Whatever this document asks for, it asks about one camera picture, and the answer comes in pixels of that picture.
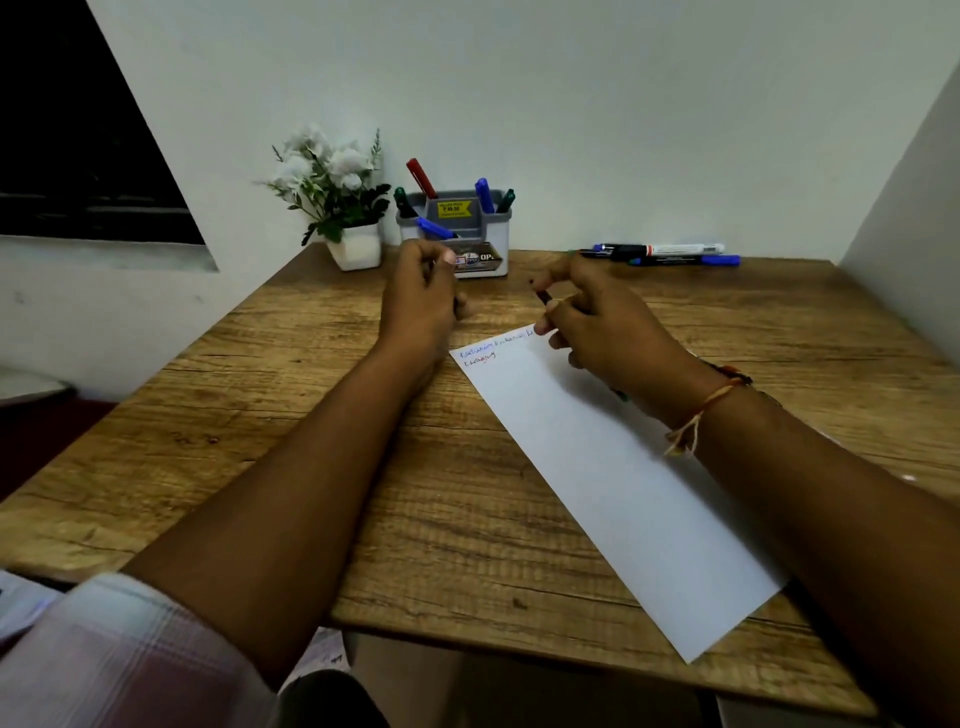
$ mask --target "potted plant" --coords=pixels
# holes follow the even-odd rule
[[[390,207],[384,198],[390,186],[376,183],[380,130],[369,151],[361,151],[356,141],[332,146],[321,128],[311,124],[287,139],[282,151],[274,147],[274,154],[277,169],[266,185],[287,209],[303,210],[311,218],[301,245],[316,233],[342,270],[378,266],[380,220]]]

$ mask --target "hand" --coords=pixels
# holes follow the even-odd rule
[[[543,291],[572,280],[580,291],[551,301],[535,331],[554,349],[571,348],[570,364],[588,369],[641,409],[678,427],[726,379],[689,353],[660,324],[643,299],[600,264],[568,255],[532,280]]]
[[[456,292],[456,254],[432,240],[407,240],[400,246],[396,269],[383,291],[377,351],[404,359],[425,385],[447,356],[455,311],[464,311],[465,296]]]

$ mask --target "wrist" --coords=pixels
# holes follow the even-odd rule
[[[646,404],[648,414],[670,429],[676,429],[685,425],[707,397],[728,382],[725,376],[684,351],[684,357],[678,357],[664,370],[663,376],[652,382],[648,380],[645,391],[636,398]]]

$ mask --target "gray pen holder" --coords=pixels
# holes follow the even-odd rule
[[[491,190],[491,197],[496,208],[503,200],[503,190]],[[484,212],[476,191],[472,189],[438,191],[436,200],[427,200],[422,192],[415,192],[407,195],[407,201],[417,214],[457,233],[457,237],[444,241],[457,254],[457,278],[507,275],[512,210],[501,214]],[[419,237],[440,239],[422,231],[415,217],[400,217],[398,212],[396,223],[400,225],[400,237],[404,240]]]

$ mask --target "shirt sleeve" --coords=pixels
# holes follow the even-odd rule
[[[0,661],[0,726],[275,722],[276,695],[236,647],[124,574],[74,589]]]

